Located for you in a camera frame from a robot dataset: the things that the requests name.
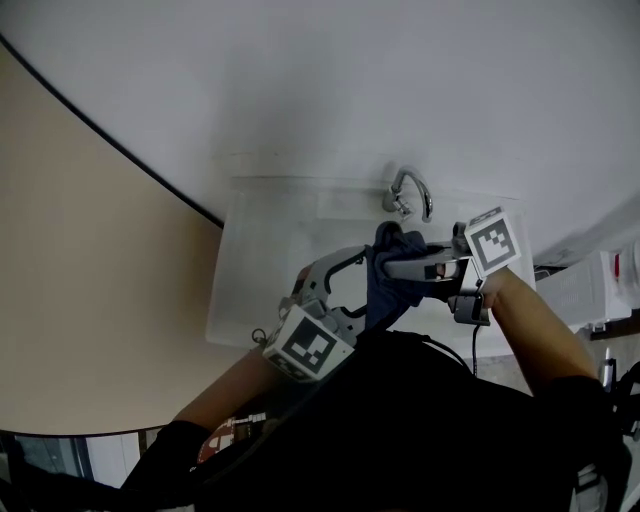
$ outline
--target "sink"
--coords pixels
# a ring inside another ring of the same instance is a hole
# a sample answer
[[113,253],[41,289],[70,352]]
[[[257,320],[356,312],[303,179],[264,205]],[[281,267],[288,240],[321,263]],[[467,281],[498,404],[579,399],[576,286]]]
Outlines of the sink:
[[[236,178],[233,197],[216,263],[207,324],[211,343],[252,348],[256,328],[268,334],[278,322],[280,299],[289,295],[300,269],[338,249],[372,244],[376,228],[396,214],[381,207],[388,183],[309,178]],[[416,207],[417,192],[405,196]],[[461,191],[432,190],[434,213],[425,224],[420,215],[402,223],[403,230],[420,231],[427,242],[451,239],[456,221],[468,221],[495,206],[505,208],[522,257],[511,269],[534,285],[525,212],[520,201]],[[357,309],[366,302],[366,265],[352,265],[331,281],[329,305]],[[499,327],[478,333],[479,357],[510,354]],[[436,299],[423,299],[410,308],[393,330],[428,334],[471,356],[473,326],[454,322],[449,308]]]

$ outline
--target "white wall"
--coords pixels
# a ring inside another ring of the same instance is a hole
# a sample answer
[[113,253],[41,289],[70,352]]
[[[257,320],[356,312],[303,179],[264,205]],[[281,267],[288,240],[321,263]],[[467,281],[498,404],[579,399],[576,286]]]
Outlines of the white wall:
[[539,254],[640,191],[634,0],[5,0],[0,18],[221,218],[229,174],[379,178],[395,160],[525,199]]

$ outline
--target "human arm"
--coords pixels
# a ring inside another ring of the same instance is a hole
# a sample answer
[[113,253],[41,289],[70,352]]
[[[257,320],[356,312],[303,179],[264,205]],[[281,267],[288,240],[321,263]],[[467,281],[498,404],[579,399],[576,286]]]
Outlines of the human arm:
[[188,421],[214,431],[249,400],[273,389],[285,378],[256,348],[182,409],[174,421]]
[[508,268],[492,274],[483,292],[534,395],[559,377],[597,378],[580,340]]

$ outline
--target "chrome faucet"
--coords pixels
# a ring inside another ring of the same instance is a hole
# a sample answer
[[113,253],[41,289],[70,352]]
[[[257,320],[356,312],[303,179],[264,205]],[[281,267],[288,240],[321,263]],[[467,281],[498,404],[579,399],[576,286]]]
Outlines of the chrome faucet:
[[405,176],[409,176],[414,181],[420,192],[420,197],[422,198],[422,222],[431,222],[431,215],[433,214],[431,193],[418,169],[410,165],[400,167],[396,179],[393,180],[391,186],[384,193],[382,208],[387,212],[398,212],[402,220],[413,215],[413,208],[402,197],[402,182]]

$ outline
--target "towel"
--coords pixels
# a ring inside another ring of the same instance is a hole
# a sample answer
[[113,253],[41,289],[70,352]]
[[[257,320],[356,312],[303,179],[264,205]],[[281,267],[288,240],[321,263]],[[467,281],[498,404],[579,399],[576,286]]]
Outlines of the towel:
[[376,230],[373,246],[365,246],[367,259],[367,317],[365,331],[386,330],[410,306],[416,307],[424,297],[443,302],[460,288],[456,281],[424,283],[391,279],[384,272],[388,261],[410,260],[435,254],[443,246],[427,246],[418,231],[403,233],[396,222],[384,222]]

